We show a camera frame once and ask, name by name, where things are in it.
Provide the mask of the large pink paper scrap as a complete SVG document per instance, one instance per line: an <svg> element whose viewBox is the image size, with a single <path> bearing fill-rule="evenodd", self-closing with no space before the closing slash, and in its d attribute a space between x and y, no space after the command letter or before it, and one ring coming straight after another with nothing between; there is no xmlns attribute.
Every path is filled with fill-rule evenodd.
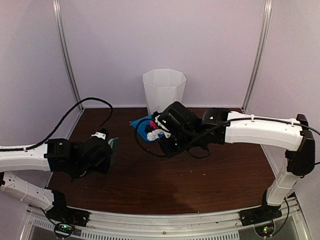
<svg viewBox="0 0 320 240"><path fill-rule="evenodd" d="M149 121L149 126L150 126L151 128L153 128L153 129L157 129L157 128L158 128L157 125L156 125L156 123L155 123L154 121L152 121L152 120Z"/></svg>

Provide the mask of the mint green hand brush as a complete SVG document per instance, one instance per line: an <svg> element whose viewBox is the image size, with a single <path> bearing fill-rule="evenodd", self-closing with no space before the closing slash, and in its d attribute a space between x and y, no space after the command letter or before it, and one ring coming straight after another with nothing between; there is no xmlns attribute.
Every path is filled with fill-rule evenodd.
<svg viewBox="0 0 320 240"><path fill-rule="evenodd" d="M114 165L116 163L116 155L117 155L117 147L118 147L118 143L119 143L119 138L115 137L115 138L111 138L108 141L109 146L111 147L112 150L112 154L110 157L110 165Z"/></svg>

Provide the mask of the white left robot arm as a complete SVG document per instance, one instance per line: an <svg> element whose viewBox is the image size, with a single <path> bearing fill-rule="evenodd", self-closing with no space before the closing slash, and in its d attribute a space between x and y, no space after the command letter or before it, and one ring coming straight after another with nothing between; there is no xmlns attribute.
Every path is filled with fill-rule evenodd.
<svg viewBox="0 0 320 240"><path fill-rule="evenodd" d="M63 193L39 188L19 179L12 172L37 170L63 172L77 180L97 172L107 174L115 162L118 138L93 134L85 142L64 138L49 139L39 146L0 148L0 190L42 210L52 212L61 222L72 218Z"/></svg>

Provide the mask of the blue plastic dustpan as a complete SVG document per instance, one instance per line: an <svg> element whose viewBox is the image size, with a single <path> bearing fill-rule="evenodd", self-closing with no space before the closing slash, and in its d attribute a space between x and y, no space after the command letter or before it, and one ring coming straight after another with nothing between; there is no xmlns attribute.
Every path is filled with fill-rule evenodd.
<svg viewBox="0 0 320 240"><path fill-rule="evenodd" d="M146 142L146 143L152 143L152 142L155 142L155 141L158 141L159 139L163 138L165 135L163 134L162 136L160 136L159 139L155 140L155 141L148 141L147 140L147 133L145 132L145 126L146 125L149 125L149 122L150 120L154 121L155 122L155 118L153 117L153 115L148 115L148 116L145 116L145 117L142 117L140 119L137 119L137 120L133 120L133 121L130 121L130 124L131 126L134 128L134 129L137 129L137 134L142 137L142 139Z"/></svg>

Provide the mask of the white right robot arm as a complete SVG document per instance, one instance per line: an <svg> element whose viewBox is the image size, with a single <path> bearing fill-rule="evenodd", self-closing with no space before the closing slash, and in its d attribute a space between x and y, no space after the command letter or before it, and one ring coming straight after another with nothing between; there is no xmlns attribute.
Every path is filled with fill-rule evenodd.
<svg viewBox="0 0 320 240"><path fill-rule="evenodd" d="M303 114L280 119L248 115L238 111L209 108L196 116L176 101L155 117L164 130L160 140L166 157L209 144L257 144L285 150L285 161L272 185L266 190L265 203L256 210L259 220L268 220L298 179L311 173L316 165L315 129Z"/></svg>

